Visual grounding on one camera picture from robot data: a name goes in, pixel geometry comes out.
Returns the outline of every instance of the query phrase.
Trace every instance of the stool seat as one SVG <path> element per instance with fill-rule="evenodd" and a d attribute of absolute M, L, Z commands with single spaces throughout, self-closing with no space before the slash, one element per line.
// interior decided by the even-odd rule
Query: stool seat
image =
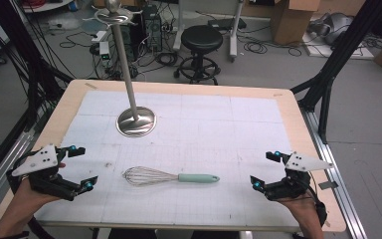
<path fill-rule="evenodd" d="M 222 46 L 222 34 L 208 25 L 187 28 L 181 36 L 182 44 L 196 53 L 210 53 Z"/>

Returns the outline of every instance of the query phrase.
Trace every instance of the gray floor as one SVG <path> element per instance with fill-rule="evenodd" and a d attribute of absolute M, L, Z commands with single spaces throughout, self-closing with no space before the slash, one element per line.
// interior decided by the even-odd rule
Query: gray floor
<path fill-rule="evenodd" d="M 77 13 L 81 18 L 90 13 Z M 188 20 L 193 24 L 204 24 L 208 18 Z M 245 31 L 260 29 L 268 23 L 246 20 Z M 88 32 L 101 29 L 96 23 L 85 23 Z M 93 74 L 92 57 L 88 48 L 76 46 L 62 49 L 59 44 L 65 36 L 80 32 L 67 31 L 56 36 L 48 35 L 47 41 L 67 67 L 78 78 Z M 246 34 L 261 40 L 268 40 L 268 30 Z M 76 41 L 90 42 L 88 36 L 78 36 Z M 265 54 L 244 50 L 239 43 L 238 58 L 229 61 L 228 34 L 221 49 L 209 55 L 222 68 L 217 77 L 221 86 L 290 89 L 312 77 L 321 69 L 326 59 L 309 57 L 304 48 L 300 57 L 292 56 L 287 49 L 268 47 Z M 181 50 L 180 55 L 188 56 Z M 150 60 L 144 58 L 142 64 Z M 158 68 L 152 63 L 138 68 L 140 72 Z M 174 68 L 165 67 L 140 74 L 135 81 L 187 84 L 180 78 L 173 78 Z M 26 97 L 11 64 L 0 65 L 0 143 L 26 108 Z M 368 60 L 350 60 L 338 75 L 331 96 L 327 138 L 346 188 L 355 205 L 368 238 L 382 238 L 382 68 Z M 0 200 L 7 187 L 0 191 Z M 48 228 L 57 238 L 91 238 L 89 228 Z M 163 232 L 165 238 L 186 238 L 187 233 Z M 255 232 L 254 238 L 290 238 L 289 234 Z M 349 233 L 326 233 L 326 238 L 350 238 Z"/>

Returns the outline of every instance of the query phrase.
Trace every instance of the stool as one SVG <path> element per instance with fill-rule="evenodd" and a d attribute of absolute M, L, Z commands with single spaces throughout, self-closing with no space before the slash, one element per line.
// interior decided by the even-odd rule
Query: stool
<path fill-rule="evenodd" d="M 220 68 L 211 59 L 204 57 L 222 46 L 223 37 L 219 31 L 208 25 L 193 26 L 184 30 L 181 36 L 182 44 L 191 50 L 192 57 L 186 58 L 173 73 L 179 78 L 179 73 L 190 79 L 190 84 L 212 79 L 218 86 L 215 76 Z"/>

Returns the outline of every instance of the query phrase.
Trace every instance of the power strip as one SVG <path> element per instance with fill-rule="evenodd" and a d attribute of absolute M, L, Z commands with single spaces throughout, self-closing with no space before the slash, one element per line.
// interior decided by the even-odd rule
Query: power strip
<path fill-rule="evenodd" d="M 99 43 L 101 40 L 103 40 L 108 34 L 108 31 L 98 31 L 95 35 L 96 38 L 92 38 L 92 43 Z"/>

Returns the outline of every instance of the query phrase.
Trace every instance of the whisk handle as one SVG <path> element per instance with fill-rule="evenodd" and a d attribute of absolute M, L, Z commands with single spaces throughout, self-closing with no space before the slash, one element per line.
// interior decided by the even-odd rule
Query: whisk handle
<path fill-rule="evenodd" d="M 201 182 L 210 183 L 219 181 L 220 177 L 210 174 L 178 174 L 178 181 L 180 182 Z"/>

